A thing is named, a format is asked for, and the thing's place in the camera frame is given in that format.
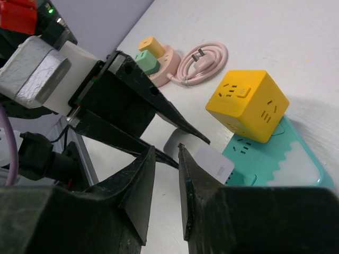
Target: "white card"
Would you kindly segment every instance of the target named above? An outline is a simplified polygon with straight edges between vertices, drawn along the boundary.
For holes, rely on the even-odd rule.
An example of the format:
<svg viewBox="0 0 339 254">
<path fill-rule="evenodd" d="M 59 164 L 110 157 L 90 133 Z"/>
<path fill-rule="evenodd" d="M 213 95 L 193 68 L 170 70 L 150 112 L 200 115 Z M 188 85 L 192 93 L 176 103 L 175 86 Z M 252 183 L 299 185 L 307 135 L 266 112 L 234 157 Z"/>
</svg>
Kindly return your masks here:
<svg viewBox="0 0 339 254">
<path fill-rule="evenodd" d="M 234 163 L 194 135 L 176 129 L 167 141 L 164 152 L 179 161 L 179 144 L 185 145 L 195 162 L 217 181 L 225 184 Z"/>
</svg>

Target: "pink cable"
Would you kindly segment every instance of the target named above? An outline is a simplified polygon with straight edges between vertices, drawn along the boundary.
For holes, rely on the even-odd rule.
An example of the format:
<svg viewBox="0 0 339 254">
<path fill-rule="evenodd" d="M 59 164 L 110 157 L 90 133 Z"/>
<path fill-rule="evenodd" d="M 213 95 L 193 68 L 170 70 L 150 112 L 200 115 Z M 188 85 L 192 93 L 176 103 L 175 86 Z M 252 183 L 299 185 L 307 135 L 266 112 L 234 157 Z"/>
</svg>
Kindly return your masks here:
<svg viewBox="0 0 339 254">
<path fill-rule="evenodd" d="M 189 74 L 189 70 L 194 63 L 192 55 L 199 54 L 198 49 L 202 49 L 205 54 L 210 54 L 214 59 L 214 63 L 202 72 L 194 70 Z M 227 60 L 228 51 L 225 45 L 213 41 L 206 42 L 195 47 L 182 59 L 179 64 L 176 77 L 172 74 L 167 74 L 167 77 L 171 81 L 185 86 L 197 85 L 220 71 L 226 64 Z"/>
</svg>

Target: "white wall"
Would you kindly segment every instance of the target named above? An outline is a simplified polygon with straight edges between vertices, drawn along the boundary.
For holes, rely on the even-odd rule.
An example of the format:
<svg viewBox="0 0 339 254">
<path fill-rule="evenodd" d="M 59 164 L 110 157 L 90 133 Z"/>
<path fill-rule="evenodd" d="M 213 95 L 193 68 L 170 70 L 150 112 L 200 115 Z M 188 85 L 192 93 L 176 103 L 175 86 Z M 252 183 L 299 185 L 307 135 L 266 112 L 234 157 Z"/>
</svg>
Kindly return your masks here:
<svg viewBox="0 0 339 254">
<path fill-rule="evenodd" d="M 52 0 L 52 2 L 77 38 L 78 45 L 105 60 L 153 0 Z"/>
</svg>

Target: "red component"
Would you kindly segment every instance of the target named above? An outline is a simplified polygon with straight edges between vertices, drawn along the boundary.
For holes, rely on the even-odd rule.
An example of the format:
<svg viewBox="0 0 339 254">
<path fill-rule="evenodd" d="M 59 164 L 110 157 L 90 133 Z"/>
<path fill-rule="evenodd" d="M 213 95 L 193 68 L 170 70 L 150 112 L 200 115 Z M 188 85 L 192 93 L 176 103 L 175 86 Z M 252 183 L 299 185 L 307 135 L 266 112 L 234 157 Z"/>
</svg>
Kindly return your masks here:
<svg viewBox="0 0 339 254">
<path fill-rule="evenodd" d="M 35 0 L 0 0 L 0 26 L 15 32 L 35 34 L 38 21 Z"/>
</svg>

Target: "yellow switch button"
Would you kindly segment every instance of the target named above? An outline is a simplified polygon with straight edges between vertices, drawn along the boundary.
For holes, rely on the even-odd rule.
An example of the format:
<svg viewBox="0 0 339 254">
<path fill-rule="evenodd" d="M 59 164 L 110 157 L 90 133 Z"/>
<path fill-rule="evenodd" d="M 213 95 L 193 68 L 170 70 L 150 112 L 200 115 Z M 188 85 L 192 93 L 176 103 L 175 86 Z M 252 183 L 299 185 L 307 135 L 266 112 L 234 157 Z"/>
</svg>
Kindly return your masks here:
<svg viewBox="0 0 339 254">
<path fill-rule="evenodd" d="M 236 91 L 236 95 L 239 98 L 246 98 L 249 94 L 249 91 L 251 91 L 250 87 L 239 87 Z"/>
</svg>

